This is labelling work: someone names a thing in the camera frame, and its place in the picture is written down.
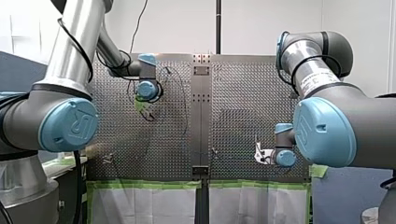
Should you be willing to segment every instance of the metal frame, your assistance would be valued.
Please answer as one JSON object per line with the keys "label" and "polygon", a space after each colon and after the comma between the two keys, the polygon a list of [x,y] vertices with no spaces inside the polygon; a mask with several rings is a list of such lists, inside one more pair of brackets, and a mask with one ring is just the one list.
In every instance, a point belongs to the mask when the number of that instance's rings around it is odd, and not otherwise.
{"label": "metal frame", "polygon": [[[175,157],[178,157],[177,160],[172,160],[172,162],[181,162],[171,164],[169,163],[167,166],[160,166],[160,167],[152,167],[151,169],[141,170],[141,172],[148,172],[148,173],[141,173],[141,175],[123,175],[123,176],[114,176],[114,170],[111,168],[111,164],[103,164],[104,161],[107,159],[114,160],[113,158],[104,158],[103,156],[106,155],[109,151],[108,148],[94,148],[95,144],[93,144],[93,149],[89,150],[90,152],[94,152],[95,150],[99,153],[99,155],[93,155],[92,160],[90,163],[93,163],[93,166],[89,166],[88,170],[88,178],[90,174],[94,174],[95,172],[99,172],[100,178],[99,179],[107,179],[107,178],[145,178],[151,180],[160,180],[160,181],[169,181],[169,180],[200,180],[202,182],[202,186],[196,192],[196,224],[206,224],[209,222],[209,183],[210,179],[254,179],[254,180],[271,180],[271,181],[279,181],[279,182],[288,182],[288,183],[304,183],[310,182],[309,179],[309,169],[308,164],[304,161],[301,155],[299,155],[300,163],[298,167],[300,167],[298,171],[288,172],[287,174],[276,174],[276,167],[273,165],[262,165],[258,164],[254,160],[254,152],[255,152],[255,143],[254,137],[249,136],[252,139],[252,147],[243,146],[242,148],[231,148],[232,154],[244,154],[248,153],[248,158],[244,158],[244,160],[230,160],[232,170],[228,172],[228,168],[224,169],[221,166],[223,162],[219,158],[222,155],[214,154],[213,146],[215,144],[219,144],[219,139],[214,137],[214,134],[220,135],[227,135],[227,133],[219,132],[214,128],[218,126],[216,122],[219,122],[219,111],[223,108],[219,107],[217,104],[224,100],[223,95],[227,95],[228,93],[232,92],[219,92],[219,87],[227,86],[227,83],[221,83],[221,80],[218,79],[219,71],[221,69],[227,68],[227,66],[231,66],[232,69],[228,70],[229,73],[223,74],[224,77],[238,77],[244,76],[245,74],[251,74],[253,77],[253,82],[250,84],[248,81],[243,80],[241,83],[234,83],[236,86],[241,85],[240,87],[244,91],[250,91],[252,88],[254,91],[259,92],[258,100],[256,99],[246,99],[246,102],[250,103],[247,107],[251,106],[251,104],[257,105],[258,108],[263,108],[269,106],[271,109],[271,113],[269,113],[270,117],[254,117],[253,119],[247,119],[248,122],[254,123],[254,125],[262,125],[259,129],[253,129],[257,134],[261,134],[263,137],[263,141],[266,142],[265,147],[271,147],[270,145],[275,143],[274,140],[274,128],[277,122],[287,122],[291,120],[292,115],[292,107],[294,103],[297,101],[294,99],[292,93],[292,89],[289,86],[285,86],[282,82],[279,81],[276,70],[275,70],[275,57],[273,56],[230,56],[230,55],[209,55],[209,54],[158,54],[156,55],[157,60],[159,61],[159,66],[157,68],[157,78],[162,78],[161,69],[166,65],[175,65],[175,66],[182,66],[184,68],[183,75],[184,78],[189,78],[187,80],[189,85],[189,91],[185,92],[188,94],[188,134],[186,136],[186,140],[189,142],[187,147],[189,147],[190,151],[188,152],[190,156],[188,158],[180,159],[177,154]],[[99,92],[96,93],[93,97],[104,97],[104,95],[112,94],[115,97],[119,97],[120,99],[116,99],[116,103],[114,102],[104,102],[103,100],[99,99],[98,106],[104,106],[108,112],[108,110],[113,111],[117,116],[114,119],[119,119],[121,115],[128,115],[130,116],[129,122],[135,122],[133,119],[133,115],[131,112],[125,111],[125,109],[133,109],[132,105],[128,105],[126,108],[123,104],[129,104],[125,98],[125,89],[118,90],[118,85],[120,82],[126,83],[123,80],[115,79],[114,77],[108,77],[106,73],[106,69],[103,66],[96,65],[96,68],[99,69],[98,78],[104,78],[104,80],[95,80],[95,84],[100,84],[98,89]],[[270,89],[274,91],[273,95],[262,97],[260,94],[268,94],[270,91],[264,90],[261,91],[262,88]],[[165,89],[166,94],[174,94],[175,90],[167,90]],[[230,107],[233,110],[233,106],[236,106],[237,103],[233,103],[233,98],[230,98],[229,101],[221,102],[226,107]],[[184,113],[180,111],[180,108],[173,108],[173,113]],[[265,111],[255,110],[253,111],[256,114],[265,113]],[[113,133],[114,138],[120,137],[121,134]],[[123,154],[122,157],[128,158],[129,155],[133,156],[134,153],[139,153],[139,150],[129,149],[127,147],[123,147]],[[120,150],[114,150],[114,154],[120,153]],[[155,162],[155,160],[162,160],[163,158],[169,158],[169,156],[165,156],[163,153],[165,151],[150,151],[150,153],[158,153],[151,154],[153,158],[149,160],[149,162]],[[189,160],[188,164],[189,167],[186,165],[185,160]],[[124,172],[129,172],[131,169],[134,169],[136,166],[132,164],[127,159],[124,161],[121,160],[114,160],[113,165],[120,164],[120,162],[124,162],[123,166]],[[180,166],[182,165],[183,172],[185,173],[183,177],[180,178],[179,175],[172,175],[169,173],[173,172],[172,166]],[[158,169],[167,169],[164,172],[167,173],[167,176],[153,176],[151,172],[158,170]]]}
{"label": "metal frame", "polygon": [[[88,178],[106,180],[115,178],[147,179],[157,181],[189,181],[191,177],[191,64],[192,55],[158,54],[157,73],[164,66],[176,68],[182,76],[187,94],[188,128],[185,129],[184,98],[178,77],[169,77],[163,99],[154,108],[157,122],[144,121],[128,100],[128,81],[111,77],[99,63],[95,63],[92,92],[102,122],[96,139],[88,147],[90,157]],[[180,95],[179,98],[166,98]]]}

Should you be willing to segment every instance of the wire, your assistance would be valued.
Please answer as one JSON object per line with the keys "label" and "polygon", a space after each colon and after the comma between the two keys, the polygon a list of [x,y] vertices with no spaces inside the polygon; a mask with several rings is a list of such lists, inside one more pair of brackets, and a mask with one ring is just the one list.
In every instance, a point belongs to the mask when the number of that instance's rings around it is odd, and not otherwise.
{"label": "wire", "polygon": [[287,175],[288,173],[290,173],[291,172],[291,170],[292,170],[292,166],[291,167],[283,167],[283,166],[277,166],[277,168],[279,168],[278,170],[277,170],[277,172],[275,173],[275,175]]}
{"label": "wire", "polygon": [[130,102],[131,104],[134,104],[134,100],[131,98],[131,93],[130,93],[131,83],[134,84],[134,80],[129,80],[128,86],[127,86],[127,88],[126,88],[126,95],[128,96],[129,102]]}
{"label": "wire", "polygon": [[[169,70],[169,68],[168,68],[167,66],[163,67],[163,68],[160,70],[160,72],[158,73],[160,78],[165,77],[165,80],[162,81],[163,90],[164,90],[165,88],[167,88],[168,80],[169,80],[169,77],[170,77],[170,76],[163,76],[163,71],[165,71],[165,70],[166,70],[166,73],[167,73],[168,75],[171,75],[171,74],[172,74],[171,71]],[[163,111],[163,112],[161,112],[161,117],[163,117],[162,122],[161,122],[161,125],[162,125],[163,122],[165,121],[165,118],[166,118],[166,115],[167,115],[167,110],[166,110],[167,101],[166,101],[166,99],[167,99],[167,97],[166,97],[166,95],[165,95],[165,96],[163,97],[164,106],[162,107],[162,111]]]}
{"label": "wire", "polygon": [[7,100],[13,99],[13,98],[15,98],[17,96],[21,96],[21,95],[23,95],[23,93],[16,93],[16,94],[12,94],[12,95],[8,95],[6,97],[0,98],[0,104],[6,102]]}
{"label": "wire", "polygon": [[307,63],[307,62],[309,62],[309,61],[312,61],[313,59],[316,59],[316,58],[330,59],[330,60],[334,61],[334,62],[335,62],[335,65],[337,65],[337,69],[338,69],[338,73],[336,74],[336,76],[337,76],[337,77],[340,77],[340,76],[341,76],[341,73],[342,73],[341,64],[340,64],[334,57],[332,57],[332,56],[330,56],[330,55],[315,55],[315,56],[311,56],[311,57],[304,58],[304,59],[302,59],[299,63],[297,63],[297,65],[294,67],[294,70],[293,70],[293,72],[291,73],[291,77],[290,77],[291,86],[293,87],[293,90],[294,90],[294,92],[295,92],[297,95],[299,95],[299,93],[297,92],[296,85],[295,85],[295,80],[294,80],[294,79],[295,79],[295,76],[296,76],[296,73],[297,73],[297,70],[298,70],[298,69],[301,67],[301,65],[303,65],[304,63]]}
{"label": "wire", "polygon": [[290,122],[293,122],[294,111],[293,111],[293,92],[290,92]]}
{"label": "wire", "polygon": [[217,150],[215,150],[214,148],[212,148],[211,153],[210,153],[210,159],[209,159],[209,173],[207,174],[207,181],[210,182],[210,180],[212,179],[212,175],[213,175],[213,161],[214,160],[218,160],[221,164],[224,165],[224,168],[227,170],[228,173],[232,173],[232,171],[230,170],[230,168],[228,167],[229,163],[226,162],[226,160],[224,160],[223,158],[224,155],[220,155],[219,152]]}
{"label": "wire", "polygon": [[[129,63],[131,63],[132,59],[131,59],[131,55],[129,55],[128,53],[126,53],[123,50],[119,50],[119,52],[124,53],[127,57],[128,57],[128,62],[127,65],[129,65]],[[102,65],[104,65],[105,67],[109,68],[109,69],[119,69],[119,68],[123,68],[125,67],[125,60],[119,65],[119,66],[110,66],[108,65],[105,61],[103,61],[103,59],[100,57],[99,52],[96,51],[96,57],[99,60],[99,63],[101,63]]]}
{"label": "wire", "polygon": [[396,93],[389,93],[384,95],[376,96],[375,98],[396,98]]}
{"label": "wire", "polygon": [[165,69],[167,70],[168,74],[171,76],[173,73],[175,73],[178,76],[178,80],[180,81],[180,88],[183,94],[183,105],[184,105],[184,114],[186,115],[185,119],[186,119],[186,126],[184,128],[184,133],[186,134],[187,130],[189,129],[189,117],[187,114],[187,99],[186,99],[186,90],[184,89],[184,84],[183,84],[183,79],[181,78],[181,74],[173,67],[167,66],[165,67]]}
{"label": "wire", "polygon": [[76,200],[76,210],[73,218],[73,223],[79,223],[79,217],[81,215],[81,206],[82,206],[82,168],[81,168],[81,160],[78,151],[73,152],[76,161],[76,169],[77,169],[77,200]]}
{"label": "wire", "polygon": [[[159,71],[159,77],[165,77],[164,81],[162,81],[163,90],[165,90],[165,89],[167,88],[167,84],[169,83],[168,81],[169,81],[169,79],[173,78],[173,76],[172,76],[173,74],[177,74],[178,78],[182,80],[182,76],[181,76],[181,74],[176,70],[176,68],[173,68],[173,67],[171,67],[171,66],[165,66],[165,67],[163,67],[163,68],[160,69],[160,71]],[[130,81],[130,83],[128,83],[128,88],[127,88],[128,90],[131,89],[132,83],[134,83],[134,80],[132,80],[132,81]],[[189,123],[188,123],[189,120],[188,120],[188,114],[187,114],[187,100],[186,100],[186,94],[185,94],[185,90],[184,90],[184,85],[183,85],[183,83],[179,83],[179,82],[178,82],[177,85],[182,89],[183,97],[184,97],[184,105],[185,105],[185,110],[186,110],[186,113],[185,113],[185,114],[186,114],[186,126],[185,126],[185,129],[184,129],[183,135],[182,135],[182,137],[184,137],[184,136],[186,135],[186,133],[187,133],[188,126],[189,126]],[[130,101],[132,102],[132,98],[131,98],[130,91],[128,91],[127,94],[128,94],[128,96],[129,96]],[[163,107],[163,108],[165,108],[165,110],[164,110],[165,116],[161,115],[161,117],[163,116],[164,119],[165,119],[165,118],[166,118],[166,107]],[[186,146],[184,146],[184,144],[183,144],[183,147],[187,148],[188,139],[187,139],[186,137],[184,137],[184,139],[185,139],[185,141],[183,141],[183,142],[186,144]],[[148,154],[149,154],[149,147],[146,147],[145,151],[144,151],[141,155],[138,155],[138,156],[135,156],[135,157],[134,157],[134,160],[136,160],[136,161],[142,161],[142,159],[144,159]],[[117,165],[117,164],[120,164],[120,163],[114,162],[113,159],[111,159],[111,162],[109,162],[109,163],[112,163],[112,164],[113,164],[113,167],[114,167],[114,169],[115,169],[117,178],[119,179],[120,183],[123,185],[123,180],[122,180],[122,178],[121,178],[120,171],[119,171],[119,168],[118,168],[118,165]]]}
{"label": "wire", "polygon": [[143,113],[143,111],[139,111],[140,115],[142,116],[143,119],[145,119],[148,122],[153,122],[155,120],[157,120],[152,114],[151,112],[147,111],[148,114],[145,115],[145,113]]}
{"label": "wire", "polygon": [[20,100],[27,99],[28,96],[29,96],[29,93],[22,93],[22,94],[15,94],[10,97],[7,97],[7,99],[5,101],[0,101],[0,110],[5,108],[8,105],[15,104]]}
{"label": "wire", "polygon": [[0,202],[0,212],[4,217],[4,220],[6,221],[7,224],[14,224],[12,221],[11,216],[9,215],[9,212],[7,209],[4,207],[4,205]]}
{"label": "wire", "polygon": [[381,185],[379,187],[381,187],[381,189],[389,189],[389,185],[393,184],[396,182],[396,177],[393,177],[389,180],[386,180],[384,182],[381,183]]}
{"label": "wire", "polygon": [[280,73],[280,70],[282,69],[282,64],[281,64],[281,51],[283,48],[283,42],[284,42],[284,38],[286,35],[288,35],[289,32],[285,31],[282,33],[282,35],[279,38],[279,42],[277,43],[277,54],[276,54],[276,71],[277,71],[277,75],[279,76],[279,78],[286,84],[291,86],[291,82],[287,81]]}
{"label": "wire", "polygon": [[78,52],[81,54],[81,56],[84,58],[85,62],[87,63],[88,69],[90,70],[90,77],[88,78],[88,82],[91,82],[92,79],[93,79],[93,67],[92,67],[92,62],[91,62],[90,58],[88,57],[88,55],[85,52],[84,48],[78,43],[78,41],[70,34],[70,32],[64,26],[64,22],[62,21],[62,18],[58,19],[58,23],[62,27],[64,32],[70,37],[70,39],[73,40],[73,42],[77,46]]}
{"label": "wire", "polygon": [[131,43],[131,49],[129,50],[129,53],[132,53],[132,49],[134,48],[134,38],[137,34],[137,31],[139,30],[140,20],[142,19],[143,13],[145,13],[148,2],[149,2],[149,0],[146,0],[145,5],[143,6],[143,9],[140,12],[139,18],[137,19],[137,25],[136,25],[136,29],[134,30],[134,35],[132,37],[132,43]]}

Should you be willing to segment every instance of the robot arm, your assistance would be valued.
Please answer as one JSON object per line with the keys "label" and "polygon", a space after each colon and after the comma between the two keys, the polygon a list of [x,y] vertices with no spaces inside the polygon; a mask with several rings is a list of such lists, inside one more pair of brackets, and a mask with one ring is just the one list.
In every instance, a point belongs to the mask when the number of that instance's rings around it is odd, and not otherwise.
{"label": "robot arm", "polygon": [[111,76],[139,77],[136,95],[141,101],[150,102],[162,94],[155,79],[154,55],[139,55],[138,61],[132,63],[129,55],[119,52],[102,27],[112,3],[112,0],[68,1],[61,7],[65,29],[81,45],[89,62],[70,35],[60,29],[44,79],[33,85],[28,99],[15,95],[12,102],[0,108],[2,145],[15,152],[21,149],[61,152],[83,149],[91,141],[98,116],[87,85],[96,48]]}
{"label": "robot arm", "polygon": [[303,99],[292,127],[276,133],[277,146],[295,141],[307,160],[331,167],[396,168],[396,99],[369,98],[340,81],[353,62],[346,39],[329,32],[285,34],[276,56]]}

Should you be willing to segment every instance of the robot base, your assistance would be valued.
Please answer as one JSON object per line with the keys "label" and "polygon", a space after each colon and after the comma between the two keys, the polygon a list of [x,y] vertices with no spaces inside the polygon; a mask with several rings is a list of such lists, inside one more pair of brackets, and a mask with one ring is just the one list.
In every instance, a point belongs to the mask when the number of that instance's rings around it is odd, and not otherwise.
{"label": "robot base", "polygon": [[393,184],[388,189],[384,200],[382,200],[378,211],[378,224],[393,224],[396,223],[396,184]]}
{"label": "robot base", "polygon": [[14,224],[56,224],[59,218],[58,183],[49,181],[40,193],[7,206]]}

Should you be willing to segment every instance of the diamond plate panel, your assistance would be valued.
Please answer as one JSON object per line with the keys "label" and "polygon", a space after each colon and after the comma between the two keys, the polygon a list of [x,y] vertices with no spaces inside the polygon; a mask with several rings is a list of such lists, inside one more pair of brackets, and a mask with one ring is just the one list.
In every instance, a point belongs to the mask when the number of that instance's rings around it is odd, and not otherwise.
{"label": "diamond plate panel", "polygon": [[164,96],[151,106],[152,122],[134,108],[133,82],[128,96],[129,81],[111,77],[99,63],[94,70],[92,94],[100,125],[87,149],[88,178],[191,180],[191,62],[159,61]]}
{"label": "diamond plate panel", "polygon": [[277,76],[275,58],[219,56],[212,59],[210,177],[307,181],[308,165],[298,153],[291,169],[255,162],[255,138],[274,148],[275,125],[291,122],[296,100]]}

